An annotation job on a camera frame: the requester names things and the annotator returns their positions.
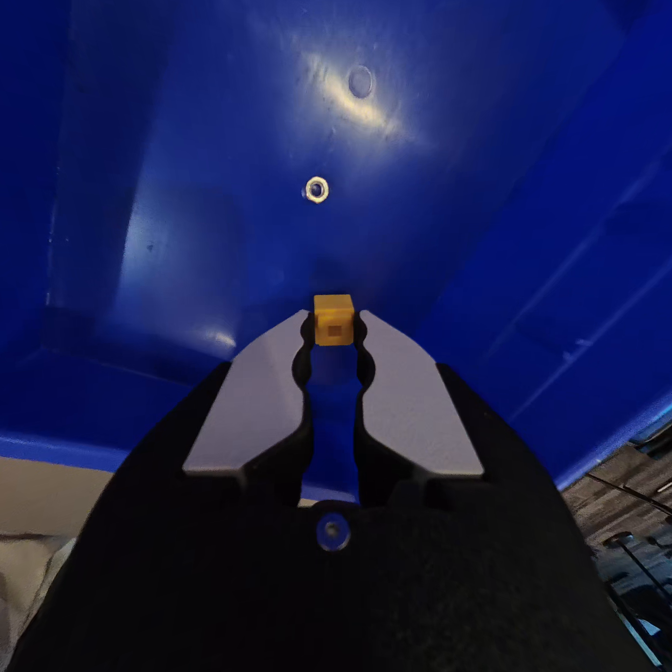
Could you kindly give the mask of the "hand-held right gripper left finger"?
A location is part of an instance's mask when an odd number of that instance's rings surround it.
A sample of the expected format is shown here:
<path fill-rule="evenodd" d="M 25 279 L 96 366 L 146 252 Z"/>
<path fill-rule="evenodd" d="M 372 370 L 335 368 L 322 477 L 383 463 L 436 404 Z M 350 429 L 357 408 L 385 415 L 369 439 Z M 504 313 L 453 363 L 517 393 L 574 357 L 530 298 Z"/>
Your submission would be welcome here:
<path fill-rule="evenodd" d="M 223 477 L 299 501 L 314 452 L 307 393 L 315 318 L 299 310 L 231 361 L 183 463 L 188 477 Z"/>

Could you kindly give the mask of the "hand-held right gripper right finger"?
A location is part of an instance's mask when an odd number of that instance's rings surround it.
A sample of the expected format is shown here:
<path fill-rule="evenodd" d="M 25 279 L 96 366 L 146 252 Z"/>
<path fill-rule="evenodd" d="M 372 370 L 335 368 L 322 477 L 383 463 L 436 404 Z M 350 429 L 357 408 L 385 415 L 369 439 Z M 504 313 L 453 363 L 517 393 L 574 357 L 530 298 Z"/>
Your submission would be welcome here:
<path fill-rule="evenodd" d="M 438 363 L 369 310 L 354 321 L 357 379 L 353 455 L 361 505 L 386 505 L 400 483 L 479 481 L 485 469 Z"/>

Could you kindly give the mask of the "small yellow cube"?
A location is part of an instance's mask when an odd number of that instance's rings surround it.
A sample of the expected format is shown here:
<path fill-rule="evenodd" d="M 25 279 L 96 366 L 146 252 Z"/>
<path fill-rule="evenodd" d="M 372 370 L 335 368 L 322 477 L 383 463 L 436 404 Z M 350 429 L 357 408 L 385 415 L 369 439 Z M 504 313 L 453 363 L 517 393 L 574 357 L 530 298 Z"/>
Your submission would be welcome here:
<path fill-rule="evenodd" d="M 321 347 L 352 345 L 354 304 L 349 294 L 314 296 L 315 344 Z"/>

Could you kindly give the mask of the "blue plastic bin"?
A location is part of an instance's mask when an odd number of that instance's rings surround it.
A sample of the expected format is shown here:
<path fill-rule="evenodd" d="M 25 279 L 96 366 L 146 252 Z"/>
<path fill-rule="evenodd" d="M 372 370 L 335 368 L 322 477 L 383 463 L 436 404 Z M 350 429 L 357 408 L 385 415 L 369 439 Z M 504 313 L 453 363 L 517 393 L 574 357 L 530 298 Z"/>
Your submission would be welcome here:
<path fill-rule="evenodd" d="M 341 293 L 559 487 L 670 413 L 671 2 L 1 2 L 2 457 Z"/>

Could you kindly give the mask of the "person's light shirt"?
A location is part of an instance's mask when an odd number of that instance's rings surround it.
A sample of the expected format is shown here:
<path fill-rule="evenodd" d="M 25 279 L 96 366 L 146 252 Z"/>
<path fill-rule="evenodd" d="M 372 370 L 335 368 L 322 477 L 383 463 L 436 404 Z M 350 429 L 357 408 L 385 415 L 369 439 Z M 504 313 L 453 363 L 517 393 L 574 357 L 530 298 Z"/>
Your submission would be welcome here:
<path fill-rule="evenodd" d="M 76 538 L 33 533 L 1 535 L 1 670 L 42 605 Z"/>

